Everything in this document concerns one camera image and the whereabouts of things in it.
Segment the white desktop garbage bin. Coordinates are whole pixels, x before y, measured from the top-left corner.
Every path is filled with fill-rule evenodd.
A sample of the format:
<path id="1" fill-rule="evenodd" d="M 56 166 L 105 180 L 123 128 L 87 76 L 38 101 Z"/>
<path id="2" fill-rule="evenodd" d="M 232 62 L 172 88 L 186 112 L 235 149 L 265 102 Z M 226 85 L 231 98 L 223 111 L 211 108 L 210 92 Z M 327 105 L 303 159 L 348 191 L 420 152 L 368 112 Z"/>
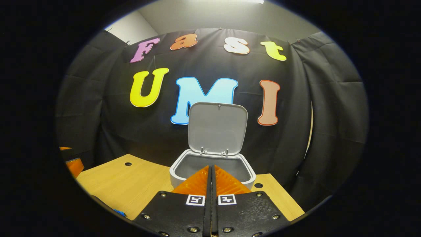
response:
<path id="1" fill-rule="evenodd" d="M 173 188 L 207 165 L 217 165 L 251 189 L 256 174 L 240 153 L 248 112 L 240 105 L 197 102 L 188 116 L 188 146 L 169 169 Z"/>

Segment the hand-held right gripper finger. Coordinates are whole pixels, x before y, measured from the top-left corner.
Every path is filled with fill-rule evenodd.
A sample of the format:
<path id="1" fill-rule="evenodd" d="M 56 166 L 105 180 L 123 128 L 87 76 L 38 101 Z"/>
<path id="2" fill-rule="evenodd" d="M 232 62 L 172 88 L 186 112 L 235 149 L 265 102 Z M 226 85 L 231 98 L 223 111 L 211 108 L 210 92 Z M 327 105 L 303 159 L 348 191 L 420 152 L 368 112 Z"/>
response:
<path id="1" fill-rule="evenodd" d="M 265 192 L 252 192 L 217 165 L 213 175 L 212 229 L 219 237 L 266 237 L 290 225 Z"/>
<path id="2" fill-rule="evenodd" d="M 211 237 L 212 166 L 205 166 L 173 192 L 159 191 L 133 223 L 159 237 Z"/>

